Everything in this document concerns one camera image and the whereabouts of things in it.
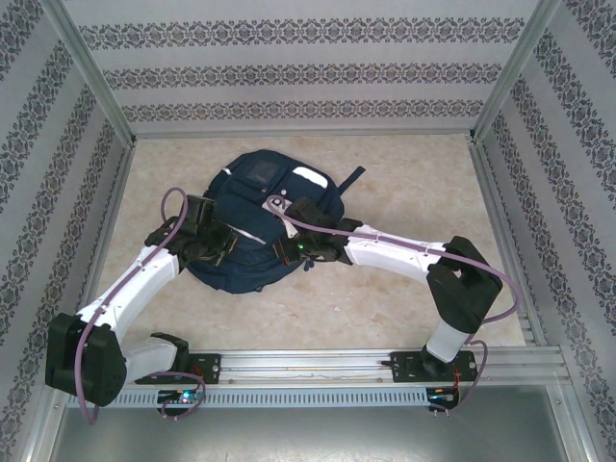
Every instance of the robotic arm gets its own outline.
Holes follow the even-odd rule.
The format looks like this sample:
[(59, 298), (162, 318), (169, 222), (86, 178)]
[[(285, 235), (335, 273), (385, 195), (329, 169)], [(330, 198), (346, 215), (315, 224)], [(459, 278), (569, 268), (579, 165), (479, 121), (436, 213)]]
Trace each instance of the robotic arm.
[[(126, 382), (155, 372), (186, 371), (188, 344), (181, 339), (157, 333), (146, 343), (134, 347), (122, 341), (128, 327), (152, 296), (189, 262), (200, 259), (217, 265), (233, 250), (237, 237), (232, 228), (213, 218), (214, 202), (193, 195), (187, 200), (187, 217), (176, 224), (180, 228), (165, 248), (143, 263), (169, 236), (177, 218), (168, 219), (148, 236), (137, 260), (105, 294), (76, 315), (60, 314), (51, 321), (45, 371), (47, 385), (76, 394), (74, 366), (79, 340), (87, 324), (113, 292), (115, 296), (93, 323), (85, 348), (81, 376), (86, 400), (105, 406), (115, 399)], [(455, 237), (448, 244), (423, 243), (381, 233), (349, 218), (334, 222), (307, 199), (293, 204), (279, 201), (278, 204), (275, 214), (284, 216), (287, 238), (281, 239), (274, 249), (286, 264), (311, 258), (368, 265), (428, 285), (441, 321), (423, 349), (423, 368), (435, 377), (476, 333), (502, 288), (501, 281), (484, 270), (429, 253), (446, 251), (487, 266), (476, 248), (464, 238)], [(295, 228), (289, 220), (306, 226)], [(306, 229), (311, 227), (320, 231)], [(392, 244), (392, 241), (422, 250)], [(135, 274), (128, 283), (118, 285), (132, 272)]]

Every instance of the wallpaper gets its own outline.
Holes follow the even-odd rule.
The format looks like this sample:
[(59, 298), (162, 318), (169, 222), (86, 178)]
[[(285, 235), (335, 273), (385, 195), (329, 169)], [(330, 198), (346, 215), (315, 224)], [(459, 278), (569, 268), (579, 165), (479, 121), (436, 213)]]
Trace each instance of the wallpaper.
[(18, 457), (47, 324), (80, 305), (124, 146), (36, 0), (0, 1), (0, 461)]
[(526, 282), (601, 460), (616, 460), (613, 18), (606, 1), (563, 2), (484, 140)]
[(537, 0), (66, 0), (138, 135), (470, 129)]

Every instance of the beige floor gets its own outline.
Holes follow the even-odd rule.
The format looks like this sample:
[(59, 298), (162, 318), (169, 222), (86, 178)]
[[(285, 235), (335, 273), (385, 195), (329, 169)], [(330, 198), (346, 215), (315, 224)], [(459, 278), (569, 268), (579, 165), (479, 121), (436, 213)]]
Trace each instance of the beige floor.
[[(471, 239), (501, 268), (463, 136), (235, 138), (139, 141), (101, 284), (108, 287), (159, 226), (159, 202), (171, 186), (202, 193), (239, 154), (271, 148), (329, 173), (337, 182), (367, 172), (345, 194), (346, 216), (413, 239)], [(169, 201), (167, 214), (179, 210)], [(503, 291), (492, 314), (510, 306)], [(165, 331), (192, 348), (300, 349), (421, 347), (438, 321), (426, 286), (381, 269), (317, 265), (260, 294), (230, 295), (187, 271), (160, 291), (133, 324), (133, 339)], [(491, 346), (519, 346), (517, 318), (482, 327)]]

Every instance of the navy blue backpack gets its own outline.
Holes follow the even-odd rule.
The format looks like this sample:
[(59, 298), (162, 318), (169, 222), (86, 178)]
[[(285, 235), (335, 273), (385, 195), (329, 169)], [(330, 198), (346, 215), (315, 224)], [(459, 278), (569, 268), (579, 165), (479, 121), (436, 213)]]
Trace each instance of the navy blue backpack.
[(205, 197), (216, 201), (214, 217), (233, 227), (238, 240), (219, 266), (196, 261), (188, 270), (205, 284), (231, 294), (261, 292), (302, 263), (285, 266), (273, 245), (286, 235), (283, 223), (264, 208), (271, 195), (294, 202), (308, 197), (329, 217), (345, 214), (341, 194), (365, 170), (358, 167), (337, 187), (325, 173), (279, 152), (262, 149), (241, 155), (212, 180)]

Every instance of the enclosure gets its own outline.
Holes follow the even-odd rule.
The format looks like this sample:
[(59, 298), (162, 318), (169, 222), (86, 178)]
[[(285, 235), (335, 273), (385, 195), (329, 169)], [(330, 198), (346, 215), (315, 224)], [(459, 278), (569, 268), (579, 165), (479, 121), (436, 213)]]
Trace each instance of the enclosure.
[[(613, 0), (0, 10), (0, 460), (616, 460)], [(365, 167), (346, 216), (468, 237), (521, 286), (518, 316), (477, 334), (490, 354), (459, 414), (434, 419), (430, 384), (380, 366), (438, 322), (425, 286), (340, 264), (247, 295), (182, 273), (156, 295), (130, 338), (221, 355), (185, 421), (128, 384), (90, 428), (44, 386), (48, 323), (124, 272), (163, 193), (202, 194), (262, 148), (337, 183)]]

